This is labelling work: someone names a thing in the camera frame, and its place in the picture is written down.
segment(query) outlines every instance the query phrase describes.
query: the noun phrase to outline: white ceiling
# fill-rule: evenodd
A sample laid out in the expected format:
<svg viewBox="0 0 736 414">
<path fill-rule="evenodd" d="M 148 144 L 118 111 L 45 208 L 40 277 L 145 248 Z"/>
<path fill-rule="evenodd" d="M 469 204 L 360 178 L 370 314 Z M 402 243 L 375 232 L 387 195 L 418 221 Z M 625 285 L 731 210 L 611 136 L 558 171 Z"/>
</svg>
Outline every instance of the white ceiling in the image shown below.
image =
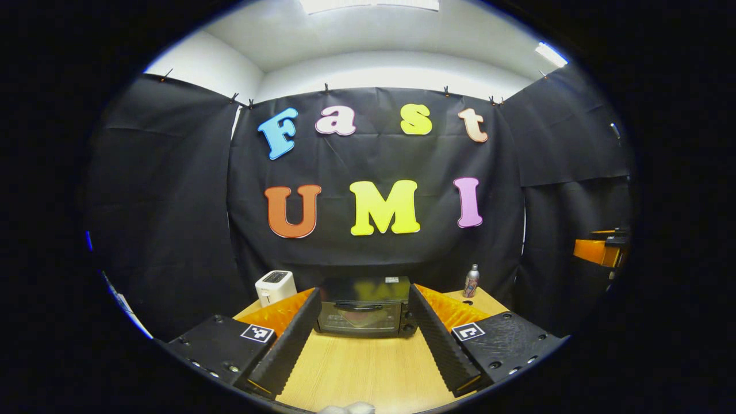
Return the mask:
<svg viewBox="0 0 736 414">
<path fill-rule="evenodd" d="M 247 2 L 204 28 L 268 73 L 349 52 L 430 52 L 488 63 L 529 79 L 556 66 L 540 40 L 477 0 L 440 0 L 439 12 L 358 6 L 307 15 L 299 0 Z"/>
</svg>

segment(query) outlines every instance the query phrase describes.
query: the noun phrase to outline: black cloth backdrop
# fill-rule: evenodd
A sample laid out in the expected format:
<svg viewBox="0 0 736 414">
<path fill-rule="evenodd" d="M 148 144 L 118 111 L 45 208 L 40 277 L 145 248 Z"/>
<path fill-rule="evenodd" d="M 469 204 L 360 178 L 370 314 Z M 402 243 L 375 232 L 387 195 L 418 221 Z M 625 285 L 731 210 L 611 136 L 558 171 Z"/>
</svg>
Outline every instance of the black cloth backdrop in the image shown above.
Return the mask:
<svg viewBox="0 0 736 414">
<path fill-rule="evenodd" d="M 407 103 L 430 109 L 428 135 L 400 129 Z M 355 111 L 354 134 L 315 130 L 322 109 L 333 105 Z M 574 330 L 609 284 L 607 268 L 572 252 L 590 231 L 629 224 L 626 145 L 609 125 L 623 126 L 572 65 L 501 106 L 401 88 L 273 99 L 242 108 L 230 141 L 236 108 L 204 88 L 142 75 L 93 140 L 86 198 L 92 243 L 113 285 L 162 340 L 213 313 L 234 315 L 256 299 L 253 283 L 273 269 L 293 271 L 299 290 L 328 276 L 406 275 L 448 291 L 461 289 L 477 263 L 481 287 L 557 335 Z M 299 112 L 289 138 L 295 147 L 272 161 L 258 125 L 287 108 Z M 488 141 L 469 138 L 458 117 L 465 108 L 483 116 Z M 457 226 L 453 181 L 460 177 L 480 181 L 478 227 Z M 350 184 L 360 180 L 372 181 L 384 198 L 397 180 L 416 181 L 421 230 L 353 236 Z M 316 228 L 284 239 L 269 227 L 263 192 L 289 187 L 286 215 L 299 223 L 296 190 L 305 184 L 322 187 Z"/>
<path fill-rule="evenodd" d="M 514 311 L 555 335 L 569 334 L 611 283 L 611 269 L 573 256 L 575 240 L 631 222 L 625 128 L 574 65 L 510 97 L 501 113 L 514 139 L 526 209 Z"/>
<path fill-rule="evenodd" d="M 249 303 L 225 207 L 237 104 L 142 75 L 92 140 L 86 226 L 101 268 L 162 340 Z"/>
<path fill-rule="evenodd" d="M 432 130 L 407 135 L 400 128 L 405 104 L 424 104 Z M 344 105 L 355 111 L 356 132 L 323 135 L 314 124 L 322 109 Z M 270 160 L 258 125 L 295 108 L 294 149 Z M 470 139 L 458 112 L 473 108 L 484 118 L 484 143 Z M 301 94 L 243 109 L 230 148 L 227 204 L 238 268 L 255 282 L 273 269 L 294 272 L 298 290 L 325 277 L 409 276 L 440 291 L 460 290 L 472 264 L 480 286 L 512 306 L 512 284 L 521 253 L 523 198 L 509 127 L 488 101 L 433 91 L 356 88 Z M 483 223 L 460 228 L 459 191 L 453 181 L 474 177 Z M 414 204 L 421 229 L 415 234 L 353 236 L 355 195 L 350 184 L 372 181 L 388 197 L 397 180 L 417 182 Z M 302 220 L 299 186 L 322 187 L 314 232 L 302 239 L 274 234 L 267 221 L 264 191 L 286 186 L 287 218 Z"/>
</svg>

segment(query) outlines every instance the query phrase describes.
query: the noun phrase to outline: purple letter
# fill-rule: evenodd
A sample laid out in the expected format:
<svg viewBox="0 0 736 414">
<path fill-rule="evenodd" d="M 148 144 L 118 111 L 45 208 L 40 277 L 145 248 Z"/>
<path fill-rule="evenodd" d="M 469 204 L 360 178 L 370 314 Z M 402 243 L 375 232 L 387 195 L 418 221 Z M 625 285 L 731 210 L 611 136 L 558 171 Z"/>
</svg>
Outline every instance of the purple letter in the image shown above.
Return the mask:
<svg viewBox="0 0 736 414">
<path fill-rule="evenodd" d="M 466 228 L 481 225 L 483 217 L 478 215 L 478 200 L 475 198 L 478 179 L 463 177 L 454 180 L 453 184 L 460 190 L 460 220 L 458 220 L 458 226 Z"/>
</svg>

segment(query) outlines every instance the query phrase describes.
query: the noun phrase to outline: wooden table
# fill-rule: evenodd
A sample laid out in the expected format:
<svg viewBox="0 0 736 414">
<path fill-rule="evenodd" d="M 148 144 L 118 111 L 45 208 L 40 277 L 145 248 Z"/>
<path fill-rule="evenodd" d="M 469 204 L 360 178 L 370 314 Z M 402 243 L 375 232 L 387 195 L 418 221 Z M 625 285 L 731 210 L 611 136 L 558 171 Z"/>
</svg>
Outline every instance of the wooden table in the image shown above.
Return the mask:
<svg viewBox="0 0 736 414">
<path fill-rule="evenodd" d="M 460 301 L 462 291 L 445 293 Z M 480 287 L 473 306 L 497 315 L 508 309 Z M 235 317 L 261 308 L 256 301 Z M 355 339 L 309 335 L 294 370 L 276 398 L 314 412 L 328 405 L 365 401 L 376 414 L 417 413 L 457 401 L 447 390 L 422 332 L 410 338 Z"/>
</svg>

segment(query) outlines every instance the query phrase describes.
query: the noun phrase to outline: white wall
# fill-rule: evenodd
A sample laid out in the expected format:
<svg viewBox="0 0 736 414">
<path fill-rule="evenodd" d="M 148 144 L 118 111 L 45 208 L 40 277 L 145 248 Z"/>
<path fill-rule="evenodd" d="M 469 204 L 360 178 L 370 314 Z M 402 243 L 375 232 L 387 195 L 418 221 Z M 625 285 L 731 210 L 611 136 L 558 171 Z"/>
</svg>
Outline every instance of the white wall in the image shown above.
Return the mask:
<svg viewBox="0 0 736 414">
<path fill-rule="evenodd" d="M 508 99 L 534 80 L 510 71 L 447 55 L 424 52 L 354 52 L 307 60 L 269 72 L 255 102 L 343 88 L 418 88 L 480 99 Z"/>
<path fill-rule="evenodd" d="M 183 80 L 248 103 L 263 79 L 263 72 L 247 57 L 207 32 L 198 31 L 173 45 L 145 71 Z"/>
</svg>

